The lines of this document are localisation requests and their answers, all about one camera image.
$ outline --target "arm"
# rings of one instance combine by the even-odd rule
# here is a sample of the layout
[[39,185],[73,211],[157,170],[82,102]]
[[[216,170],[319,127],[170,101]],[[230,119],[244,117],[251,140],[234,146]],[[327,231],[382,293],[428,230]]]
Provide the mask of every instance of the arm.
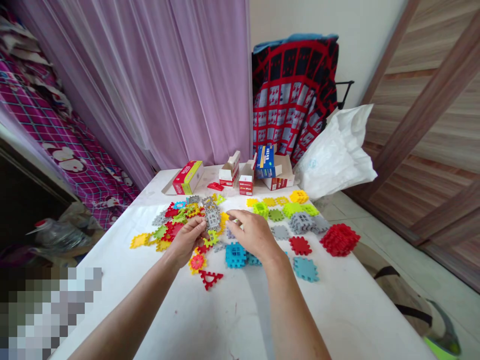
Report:
[[287,255],[260,215],[227,211],[227,226],[238,242],[263,264],[270,296],[271,333],[277,359],[330,360],[324,340],[310,314]]
[[71,360],[133,359],[179,269],[206,237],[207,224],[194,217],[132,291],[70,356]]

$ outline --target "blue box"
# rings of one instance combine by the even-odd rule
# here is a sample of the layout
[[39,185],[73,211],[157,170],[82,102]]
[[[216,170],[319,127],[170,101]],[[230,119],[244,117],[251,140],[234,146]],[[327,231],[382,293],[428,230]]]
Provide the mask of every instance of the blue box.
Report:
[[272,145],[260,145],[258,147],[255,174],[259,179],[274,178],[277,176],[275,168],[275,148]]

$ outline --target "pixelated blur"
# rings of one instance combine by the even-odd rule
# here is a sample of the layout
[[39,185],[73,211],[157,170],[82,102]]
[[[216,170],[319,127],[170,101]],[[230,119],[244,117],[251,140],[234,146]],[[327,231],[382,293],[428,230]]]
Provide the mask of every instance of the pixelated blur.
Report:
[[101,295],[102,269],[0,269],[0,359],[44,360]]

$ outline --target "white table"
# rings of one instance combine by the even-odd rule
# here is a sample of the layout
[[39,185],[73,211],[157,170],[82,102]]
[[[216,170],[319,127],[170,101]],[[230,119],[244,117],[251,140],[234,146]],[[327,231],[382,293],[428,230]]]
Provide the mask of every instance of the white table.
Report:
[[[212,193],[207,184],[218,180],[219,168],[205,168],[195,194]],[[102,268],[102,291],[95,294],[92,309],[52,359],[66,359],[162,256],[154,247],[129,247],[134,236],[155,229],[152,220],[170,202],[185,200],[184,195],[161,193],[176,171],[159,172],[79,264]],[[257,181],[253,198],[288,197],[297,189],[270,192]],[[247,196],[238,195],[238,189],[227,193],[230,195],[220,205],[222,211],[247,209]],[[309,232],[305,238],[313,250],[308,257],[316,264],[320,281],[298,279],[298,283],[333,359],[435,359],[353,254],[332,257],[316,235]],[[295,254],[289,242],[278,243],[292,260]],[[136,359],[275,358],[263,268],[229,269],[222,250],[207,253],[206,270],[224,274],[209,291],[188,266],[180,270]]]

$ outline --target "left hand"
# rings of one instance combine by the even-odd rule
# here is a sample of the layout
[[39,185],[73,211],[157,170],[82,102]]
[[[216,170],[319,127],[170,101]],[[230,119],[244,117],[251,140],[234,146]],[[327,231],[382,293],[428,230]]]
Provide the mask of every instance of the left hand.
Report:
[[206,228],[207,222],[203,217],[192,217],[180,229],[165,254],[172,256],[180,268],[184,267],[192,257],[194,249],[202,245],[202,238],[209,237]]

